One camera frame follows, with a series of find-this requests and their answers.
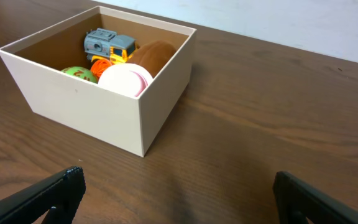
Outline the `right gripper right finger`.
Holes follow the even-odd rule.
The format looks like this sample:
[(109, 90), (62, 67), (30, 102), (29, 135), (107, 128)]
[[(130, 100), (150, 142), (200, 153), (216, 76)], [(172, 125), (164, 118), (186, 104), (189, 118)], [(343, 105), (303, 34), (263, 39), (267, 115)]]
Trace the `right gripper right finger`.
[(273, 192), (281, 224), (358, 224), (358, 212), (289, 172), (276, 173)]

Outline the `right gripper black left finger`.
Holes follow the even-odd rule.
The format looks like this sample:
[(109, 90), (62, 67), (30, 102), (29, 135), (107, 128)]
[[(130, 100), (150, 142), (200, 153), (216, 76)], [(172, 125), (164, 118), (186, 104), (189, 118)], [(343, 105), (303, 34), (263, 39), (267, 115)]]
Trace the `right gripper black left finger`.
[(0, 200), (0, 223), (71, 223), (85, 192), (83, 169), (66, 168)]

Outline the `green number ball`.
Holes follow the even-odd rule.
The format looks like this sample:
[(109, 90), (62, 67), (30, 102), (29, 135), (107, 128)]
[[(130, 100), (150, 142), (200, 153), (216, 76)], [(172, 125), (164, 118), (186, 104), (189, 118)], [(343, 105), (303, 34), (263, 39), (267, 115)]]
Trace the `green number ball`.
[(66, 73), (68, 75), (92, 82), (92, 83), (98, 83), (98, 79), (94, 76), (94, 74), (84, 67), (67, 67), (62, 70), (63, 73)]

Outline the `orange mesh ball toy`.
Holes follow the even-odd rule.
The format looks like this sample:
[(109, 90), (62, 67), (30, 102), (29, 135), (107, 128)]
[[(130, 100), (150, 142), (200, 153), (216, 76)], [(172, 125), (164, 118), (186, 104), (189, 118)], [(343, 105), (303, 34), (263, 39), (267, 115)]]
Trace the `orange mesh ball toy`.
[(91, 66), (90, 71), (94, 75), (95, 79), (99, 80), (103, 72), (111, 66), (113, 66), (113, 64), (110, 60), (105, 58), (97, 59)]

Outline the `yellow grey toy truck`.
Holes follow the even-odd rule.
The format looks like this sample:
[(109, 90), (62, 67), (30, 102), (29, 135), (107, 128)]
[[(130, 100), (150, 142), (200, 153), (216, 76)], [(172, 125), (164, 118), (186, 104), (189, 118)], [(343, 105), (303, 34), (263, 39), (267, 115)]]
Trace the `yellow grey toy truck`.
[(140, 48), (134, 38), (102, 28), (87, 32), (83, 45), (91, 63), (103, 58), (112, 64), (126, 63)]

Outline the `brown plush bear toy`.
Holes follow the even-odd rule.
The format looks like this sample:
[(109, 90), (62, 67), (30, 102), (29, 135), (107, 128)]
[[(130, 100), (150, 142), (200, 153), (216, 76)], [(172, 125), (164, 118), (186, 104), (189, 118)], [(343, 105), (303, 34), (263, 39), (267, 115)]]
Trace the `brown plush bear toy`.
[(134, 63), (146, 69), (153, 78), (176, 53), (176, 48), (164, 40), (156, 40), (141, 46), (127, 63)]

